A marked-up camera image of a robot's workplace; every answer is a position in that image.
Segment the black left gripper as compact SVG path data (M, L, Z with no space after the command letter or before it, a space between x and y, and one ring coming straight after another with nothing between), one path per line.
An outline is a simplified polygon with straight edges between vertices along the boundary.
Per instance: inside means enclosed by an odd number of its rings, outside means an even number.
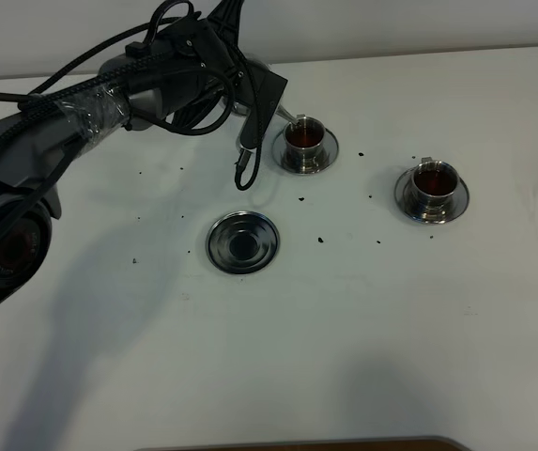
M236 102L245 106L254 105L254 75L251 63L238 47L239 26L243 0L221 1L207 16L222 45L229 54L238 77Z

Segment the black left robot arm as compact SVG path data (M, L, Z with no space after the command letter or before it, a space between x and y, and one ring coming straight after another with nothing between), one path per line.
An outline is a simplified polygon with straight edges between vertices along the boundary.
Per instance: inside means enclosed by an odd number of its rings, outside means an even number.
M165 1L141 40L120 39L123 54L93 78L63 89L50 78L0 119L0 303L23 286L47 256L52 222L61 215L57 182L80 156L118 129L156 126L183 136L215 130L205 118L238 100L246 60L238 52L242 4L222 1L208 16L194 7L176 18Z

